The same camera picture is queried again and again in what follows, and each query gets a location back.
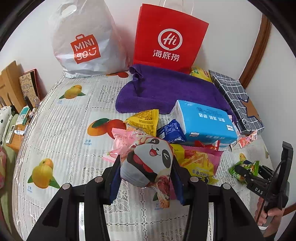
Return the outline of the green triangular snack packet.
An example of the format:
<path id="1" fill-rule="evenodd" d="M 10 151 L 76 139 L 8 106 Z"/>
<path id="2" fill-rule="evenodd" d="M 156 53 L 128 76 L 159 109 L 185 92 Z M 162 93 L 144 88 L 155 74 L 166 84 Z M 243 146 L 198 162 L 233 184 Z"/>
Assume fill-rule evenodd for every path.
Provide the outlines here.
<path id="1" fill-rule="evenodd" d="M 247 184 L 246 177 L 248 176 L 248 174 L 257 177 L 258 171 L 259 161 L 255 161 L 252 163 L 248 160 L 239 161 L 229 169 L 230 175 L 244 184 Z"/>

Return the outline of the pink lollipop candy packet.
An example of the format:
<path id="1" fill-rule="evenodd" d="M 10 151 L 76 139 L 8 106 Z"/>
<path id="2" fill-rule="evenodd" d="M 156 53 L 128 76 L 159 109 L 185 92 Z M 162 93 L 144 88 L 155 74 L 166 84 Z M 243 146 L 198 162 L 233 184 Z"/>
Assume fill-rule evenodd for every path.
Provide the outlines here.
<path id="1" fill-rule="evenodd" d="M 255 140 L 257 140 L 257 130 L 255 130 L 249 135 L 239 134 L 238 136 L 238 144 L 240 148 L 244 148 L 246 145 L 249 145 L 251 142 Z"/>

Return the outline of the pink yellow snack bag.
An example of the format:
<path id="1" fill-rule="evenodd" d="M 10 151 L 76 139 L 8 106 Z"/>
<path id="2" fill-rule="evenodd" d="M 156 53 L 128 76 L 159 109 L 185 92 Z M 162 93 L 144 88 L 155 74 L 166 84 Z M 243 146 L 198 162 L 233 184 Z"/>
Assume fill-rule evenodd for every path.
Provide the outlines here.
<path id="1" fill-rule="evenodd" d="M 191 176 L 198 177 L 209 185 L 218 182 L 215 178 L 223 151 L 203 147 L 171 144 L 178 164 L 186 168 Z"/>

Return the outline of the dark blue snack packet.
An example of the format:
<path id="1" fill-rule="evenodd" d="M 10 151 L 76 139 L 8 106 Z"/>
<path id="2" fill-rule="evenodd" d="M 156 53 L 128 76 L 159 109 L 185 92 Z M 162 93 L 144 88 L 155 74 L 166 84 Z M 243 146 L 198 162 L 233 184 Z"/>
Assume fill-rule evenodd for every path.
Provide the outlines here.
<path id="1" fill-rule="evenodd" d="M 180 144 L 187 141 L 180 124 L 175 119 L 159 128 L 157 130 L 157 137 L 172 144 Z"/>

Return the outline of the panda print snack packet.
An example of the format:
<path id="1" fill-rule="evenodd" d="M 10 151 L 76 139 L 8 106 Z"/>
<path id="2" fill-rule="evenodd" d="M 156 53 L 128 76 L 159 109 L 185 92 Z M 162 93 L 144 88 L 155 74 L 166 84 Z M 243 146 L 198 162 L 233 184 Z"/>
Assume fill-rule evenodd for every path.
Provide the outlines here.
<path id="1" fill-rule="evenodd" d="M 121 154 L 120 176 L 140 188 L 155 190 L 161 208 L 170 207 L 172 146 L 157 137 L 141 137 Z"/>

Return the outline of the small pink snack packet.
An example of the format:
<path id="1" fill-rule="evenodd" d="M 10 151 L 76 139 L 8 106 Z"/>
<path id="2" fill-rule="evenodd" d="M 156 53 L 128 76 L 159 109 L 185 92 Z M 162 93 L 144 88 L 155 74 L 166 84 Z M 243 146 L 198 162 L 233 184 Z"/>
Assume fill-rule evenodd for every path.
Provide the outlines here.
<path id="1" fill-rule="evenodd" d="M 128 150 L 136 141 L 136 134 L 138 130 L 135 128 L 128 128 L 127 130 L 121 128 L 113 128 L 111 133 L 114 137 L 114 142 L 111 150 L 103 155 L 103 160 L 114 163 L 118 155 L 121 162 L 123 162 L 128 154 Z"/>

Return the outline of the yellow triangular snack packet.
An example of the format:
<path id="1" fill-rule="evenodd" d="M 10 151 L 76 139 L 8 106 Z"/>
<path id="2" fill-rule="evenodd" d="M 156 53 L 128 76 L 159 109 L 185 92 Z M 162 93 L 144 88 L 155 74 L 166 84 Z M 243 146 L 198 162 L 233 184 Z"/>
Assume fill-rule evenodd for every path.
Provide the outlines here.
<path id="1" fill-rule="evenodd" d="M 136 113 L 125 120 L 130 126 L 142 129 L 151 136 L 156 136 L 159 121 L 159 110 L 150 109 Z"/>

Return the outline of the red candy packet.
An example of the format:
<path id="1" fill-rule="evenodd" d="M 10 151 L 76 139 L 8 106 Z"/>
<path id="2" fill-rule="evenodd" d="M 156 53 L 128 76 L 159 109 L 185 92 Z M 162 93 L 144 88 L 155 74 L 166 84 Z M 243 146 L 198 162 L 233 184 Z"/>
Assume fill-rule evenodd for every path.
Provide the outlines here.
<path id="1" fill-rule="evenodd" d="M 203 144 L 200 141 L 194 141 L 194 146 L 195 147 L 207 148 L 207 149 L 218 151 L 219 150 L 219 146 L 220 146 L 220 141 L 217 140 L 217 141 L 215 141 L 215 142 L 213 142 L 211 144 Z"/>

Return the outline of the blue tissue pack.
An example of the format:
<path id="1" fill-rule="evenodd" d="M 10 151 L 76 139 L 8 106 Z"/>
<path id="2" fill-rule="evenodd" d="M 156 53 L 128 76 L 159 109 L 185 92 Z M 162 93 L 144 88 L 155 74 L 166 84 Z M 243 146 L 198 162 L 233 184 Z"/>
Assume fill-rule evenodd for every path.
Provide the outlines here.
<path id="1" fill-rule="evenodd" d="M 229 145 L 237 141 L 237 133 L 227 112 L 210 106 L 177 100 L 170 115 L 183 131 L 187 142 Z"/>

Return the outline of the white remote control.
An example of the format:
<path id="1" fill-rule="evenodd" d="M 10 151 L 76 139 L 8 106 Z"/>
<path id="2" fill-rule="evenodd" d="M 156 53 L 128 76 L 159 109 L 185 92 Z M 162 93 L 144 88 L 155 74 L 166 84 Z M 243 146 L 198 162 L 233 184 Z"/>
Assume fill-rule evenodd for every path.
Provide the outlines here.
<path id="1" fill-rule="evenodd" d="M 13 136 L 15 134 L 15 129 L 16 125 L 12 125 L 6 138 L 6 144 L 10 144 L 12 142 Z"/>

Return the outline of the white teal tube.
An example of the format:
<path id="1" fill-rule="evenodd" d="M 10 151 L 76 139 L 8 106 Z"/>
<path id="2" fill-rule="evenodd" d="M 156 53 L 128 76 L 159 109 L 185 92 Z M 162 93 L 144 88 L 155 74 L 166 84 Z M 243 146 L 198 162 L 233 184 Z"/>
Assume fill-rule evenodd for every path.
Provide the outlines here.
<path id="1" fill-rule="evenodd" d="M 28 106 L 23 107 L 22 111 L 20 112 L 16 120 L 15 125 L 22 125 L 29 112 L 30 108 Z"/>

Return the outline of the yellow chips bag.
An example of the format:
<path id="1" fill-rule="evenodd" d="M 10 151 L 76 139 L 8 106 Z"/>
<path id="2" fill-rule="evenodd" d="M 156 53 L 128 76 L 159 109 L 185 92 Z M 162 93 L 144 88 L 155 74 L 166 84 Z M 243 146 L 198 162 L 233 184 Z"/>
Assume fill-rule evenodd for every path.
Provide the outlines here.
<path id="1" fill-rule="evenodd" d="M 213 83 L 209 73 L 206 70 L 203 70 L 202 68 L 199 67 L 192 67 L 191 68 L 191 72 L 190 72 L 191 76 L 197 77 L 199 79 L 208 81 L 210 83 Z"/>

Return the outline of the white spotted plush toy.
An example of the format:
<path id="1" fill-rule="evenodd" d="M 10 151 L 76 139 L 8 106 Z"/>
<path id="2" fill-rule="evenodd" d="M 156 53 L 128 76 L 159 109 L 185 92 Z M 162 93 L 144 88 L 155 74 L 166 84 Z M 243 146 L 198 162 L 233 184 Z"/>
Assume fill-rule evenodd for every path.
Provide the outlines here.
<path id="1" fill-rule="evenodd" d="M 0 141 L 1 141 L 1 147 L 4 144 L 4 138 L 6 136 L 6 133 L 8 131 L 10 122 L 13 118 L 12 112 L 11 112 L 11 106 L 4 106 L 1 108 L 1 114 L 0 114 Z"/>

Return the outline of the wooden headboard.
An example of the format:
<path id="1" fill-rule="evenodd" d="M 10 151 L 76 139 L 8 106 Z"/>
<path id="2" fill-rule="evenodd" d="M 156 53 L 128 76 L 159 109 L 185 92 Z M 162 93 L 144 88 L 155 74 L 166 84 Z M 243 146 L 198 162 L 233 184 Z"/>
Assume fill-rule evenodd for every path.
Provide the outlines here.
<path id="1" fill-rule="evenodd" d="M 16 61 L 1 71 L 1 107 L 13 105 L 18 113 L 26 105 L 19 83 L 20 75 Z"/>

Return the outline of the white Miniso plastic bag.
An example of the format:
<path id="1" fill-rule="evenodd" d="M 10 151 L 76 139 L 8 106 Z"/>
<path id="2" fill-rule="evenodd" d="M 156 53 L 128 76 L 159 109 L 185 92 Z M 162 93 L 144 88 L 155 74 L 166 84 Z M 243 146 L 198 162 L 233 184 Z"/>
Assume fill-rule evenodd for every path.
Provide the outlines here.
<path id="1" fill-rule="evenodd" d="M 128 69 L 128 56 L 105 1 L 63 1 L 49 18 L 53 53 L 67 78 Z"/>

